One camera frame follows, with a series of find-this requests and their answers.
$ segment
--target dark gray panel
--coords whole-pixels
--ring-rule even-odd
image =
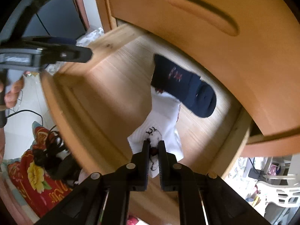
[[[42,23],[38,19],[37,15],[34,15],[28,24],[23,37],[25,36],[47,36],[48,33],[43,27]]]
[[[38,16],[51,36],[77,39],[85,33],[73,0],[50,0]]]

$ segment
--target hand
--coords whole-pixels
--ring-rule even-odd
[[[18,81],[14,82],[14,84],[11,87],[11,90],[4,97],[4,101],[7,108],[12,108],[16,105],[17,98],[20,94],[21,89],[23,89],[23,87],[24,87],[23,77]],[[2,92],[3,89],[4,89],[3,83],[0,82],[0,92]]]

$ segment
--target white tiled floor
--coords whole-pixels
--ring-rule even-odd
[[[43,116],[44,127],[52,128],[55,124],[48,111],[40,76],[31,75],[25,77],[23,99],[18,110],[32,110]],[[21,157],[31,146],[34,138],[32,134],[32,123],[41,123],[41,117],[31,112],[21,112],[8,118],[4,127],[5,131],[5,159]]]

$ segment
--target dark navy sock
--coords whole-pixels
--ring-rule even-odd
[[[155,69],[151,85],[179,99],[195,115],[209,117],[216,107],[213,88],[162,55],[154,55]]]

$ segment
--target person's arm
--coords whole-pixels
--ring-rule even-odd
[[[4,100],[7,108],[12,108],[17,103],[17,98],[19,96],[19,93],[21,89],[24,87],[24,80],[23,77],[16,81],[13,86],[11,87],[11,90],[5,95]],[[0,82],[0,92],[3,90],[3,84]],[[4,157],[4,147],[5,147],[5,134],[4,134],[4,128],[0,129],[0,165],[2,163],[3,157]]]

